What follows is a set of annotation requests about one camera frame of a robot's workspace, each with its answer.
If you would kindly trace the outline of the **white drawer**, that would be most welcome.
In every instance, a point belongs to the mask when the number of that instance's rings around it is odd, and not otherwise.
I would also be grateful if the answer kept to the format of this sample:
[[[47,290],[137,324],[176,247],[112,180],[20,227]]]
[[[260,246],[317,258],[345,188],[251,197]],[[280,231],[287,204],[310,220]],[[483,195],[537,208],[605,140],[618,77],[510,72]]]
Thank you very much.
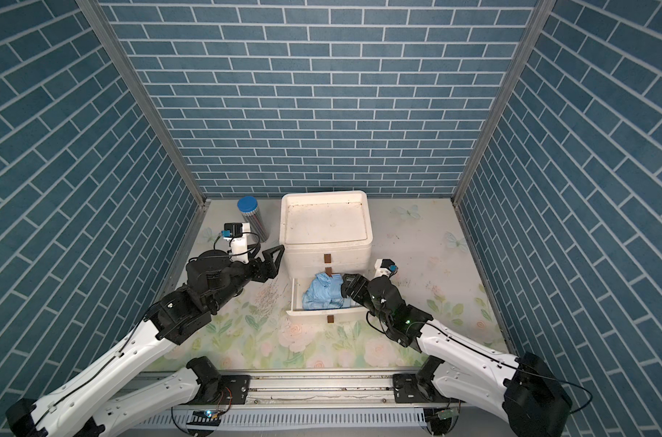
[[[292,280],[291,309],[287,315],[302,322],[348,322],[362,317],[365,308],[341,293],[342,276],[318,273]]]

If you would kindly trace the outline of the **blue umbrella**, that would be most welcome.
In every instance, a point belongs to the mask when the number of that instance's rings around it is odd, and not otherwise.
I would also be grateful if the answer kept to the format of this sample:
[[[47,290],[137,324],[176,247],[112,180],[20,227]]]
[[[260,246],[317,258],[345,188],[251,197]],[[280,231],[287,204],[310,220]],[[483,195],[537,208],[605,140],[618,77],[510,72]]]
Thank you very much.
[[[343,279],[340,274],[331,276],[325,272],[316,274],[303,295],[303,309],[325,311],[351,308],[351,300],[342,296],[342,284]]]

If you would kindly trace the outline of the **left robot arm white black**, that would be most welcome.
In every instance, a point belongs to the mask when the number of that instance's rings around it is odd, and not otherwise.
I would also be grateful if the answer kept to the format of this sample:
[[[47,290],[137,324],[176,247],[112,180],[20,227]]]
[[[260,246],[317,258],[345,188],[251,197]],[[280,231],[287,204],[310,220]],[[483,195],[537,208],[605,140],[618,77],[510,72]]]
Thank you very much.
[[[249,282],[277,277],[285,248],[251,248],[229,255],[205,251],[186,264],[187,281],[145,311],[129,334],[77,376],[38,400],[21,399],[6,412],[16,436],[109,436],[154,413],[192,401],[218,402],[227,390],[205,357],[161,382],[115,395],[143,369],[209,324]]]

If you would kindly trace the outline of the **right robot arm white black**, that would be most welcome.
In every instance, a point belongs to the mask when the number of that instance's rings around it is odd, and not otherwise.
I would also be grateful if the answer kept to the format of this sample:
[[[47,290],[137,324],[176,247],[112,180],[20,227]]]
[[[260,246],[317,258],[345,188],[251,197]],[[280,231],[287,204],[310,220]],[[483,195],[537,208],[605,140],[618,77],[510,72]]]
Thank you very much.
[[[427,356],[416,377],[428,399],[466,402],[504,420],[518,436],[560,436],[578,412],[567,381],[538,355],[501,353],[456,333],[406,303],[389,276],[347,274],[341,293],[377,318],[389,340]]]

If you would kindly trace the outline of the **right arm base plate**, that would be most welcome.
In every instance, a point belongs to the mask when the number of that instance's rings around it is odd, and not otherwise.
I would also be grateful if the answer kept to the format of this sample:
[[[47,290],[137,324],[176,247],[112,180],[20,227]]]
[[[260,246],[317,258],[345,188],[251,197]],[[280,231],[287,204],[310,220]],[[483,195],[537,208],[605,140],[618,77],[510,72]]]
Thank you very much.
[[[458,402],[441,394],[427,379],[417,373],[395,373],[392,376],[396,403],[440,403]]]

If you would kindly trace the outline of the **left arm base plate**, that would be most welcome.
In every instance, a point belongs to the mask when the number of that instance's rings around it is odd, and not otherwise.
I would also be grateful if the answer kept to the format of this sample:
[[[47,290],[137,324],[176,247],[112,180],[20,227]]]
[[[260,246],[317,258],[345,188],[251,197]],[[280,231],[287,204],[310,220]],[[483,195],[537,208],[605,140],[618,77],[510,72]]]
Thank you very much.
[[[212,382],[205,389],[200,389],[185,405],[243,405],[246,403],[251,380],[252,377],[248,374],[224,374],[217,384]]]

